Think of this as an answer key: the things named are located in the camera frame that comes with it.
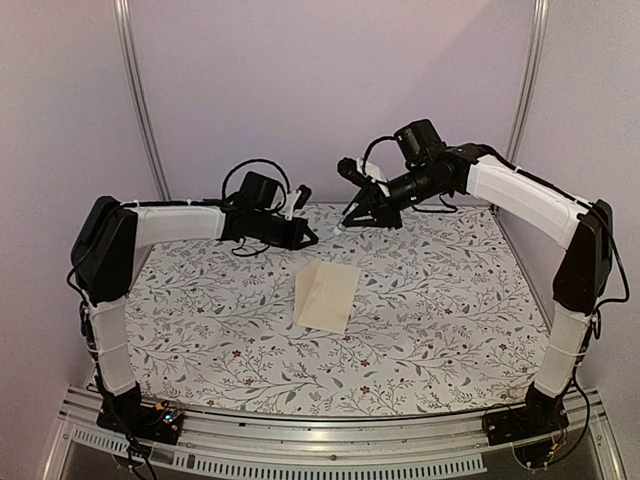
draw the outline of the floral pattern mat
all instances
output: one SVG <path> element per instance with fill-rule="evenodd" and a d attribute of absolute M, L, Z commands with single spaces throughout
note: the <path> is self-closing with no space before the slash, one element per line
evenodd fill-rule
<path fill-rule="evenodd" d="M 400 230 L 336 235 L 341 209 L 305 208 L 320 242 L 298 252 L 238 258 L 229 242 L 156 245 L 126 307 L 143 394 L 329 416 L 522 400 L 547 331 L 489 210 L 403 212 Z M 292 322 L 295 274 L 315 258 L 362 268 L 344 335 Z"/>

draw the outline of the zip tie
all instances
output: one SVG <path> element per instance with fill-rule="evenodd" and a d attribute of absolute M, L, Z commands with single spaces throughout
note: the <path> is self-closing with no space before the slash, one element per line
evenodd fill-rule
<path fill-rule="evenodd" d="M 104 355 L 104 354 L 106 354 L 106 353 L 111 353 L 111 352 L 113 352 L 114 350 L 118 350 L 118 349 L 120 349 L 120 348 L 122 348 L 122 347 L 127 347 L 127 343 L 125 342 L 125 343 L 120 344 L 120 345 L 117 345 L 117 346 L 115 346 L 115 347 L 107 348 L 106 350 L 96 350 L 96 353 L 97 353 L 98 355 Z"/>
<path fill-rule="evenodd" d="M 564 355 L 567 355 L 568 357 L 574 357 L 574 358 L 578 358 L 578 357 L 584 357 L 587 352 L 582 352 L 582 353 L 571 353 L 571 352 L 567 352 L 565 350 L 562 350 L 561 348 L 556 347 L 555 345 L 552 344 L 548 344 L 547 345 L 548 348 L 555 350 L 556 352 L 560 352 L 563 353 Z"/>

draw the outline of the metal rail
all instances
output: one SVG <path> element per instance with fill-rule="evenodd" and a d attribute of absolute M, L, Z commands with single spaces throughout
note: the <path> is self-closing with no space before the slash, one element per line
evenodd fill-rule
<path fill-rule="evenodd" d="M 167 178 L 164 174 L 164 168 L 160 160 L 158 145 L 156 143 L 149 109 L 142 86 L 142 77 L 140 75 L 140 65 L 138 64 L 138 56 L 136 54 L 135 42 L 133 39 L 133 27 L 131 25 L 131 12 L 129 10 L 129 0 L 114 0 L 116 10 L 116 22 L 118 24 L 118 34 L 120 36 L 120 46 L 122 47 L 122 55 L 129 80 L 129 88 L 133 98 L 133 106 L 136 111 L 136 118 L 142 135 L 142 143 L 147 154 L 149 168 L 153 176 L 153 181 L 158 190 L 158 196 L 161 200 L 171 200 L 171 193 Z"/>

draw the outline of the white cover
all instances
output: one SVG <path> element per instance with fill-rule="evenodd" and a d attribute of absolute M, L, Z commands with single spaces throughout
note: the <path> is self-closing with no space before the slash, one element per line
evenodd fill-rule
<path fill-rule="evenodd" d="M 118 396 L 133 388 L 127 332 L 124 328 L 124 297 L 89 306 L 89 321 L 96 341 L 98 364 L 104 387 Z"/>
<path fill-rule="evenodd" d="M 156 243 L 220 238 L 224 214 L 217 207 L 138 207 L 136 249 Z"/>
<path fill-rule="evenodd" d="M 587 210 L 553 190 L 508 169 L 485 155 L 469 171 L 467 191 L 487 200 L 549 235 L 564 250 Z"/>
<path fill-rule="evenodd" d="M 590 317 L 555 304 L 549 345 L 536 375 L 536 388 L 550 397 L 557 397 L 571 379 L 576 358 L 589 328 Z"/>

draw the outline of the paper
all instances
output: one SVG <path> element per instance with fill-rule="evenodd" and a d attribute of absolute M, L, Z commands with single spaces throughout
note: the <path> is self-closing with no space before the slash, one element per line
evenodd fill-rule
<path fill-rule="evenodd" d="M 301 327 L 344 333 L 359 278 L 358 267 L 312 261 L 296 275 L 293 321 Z"/>

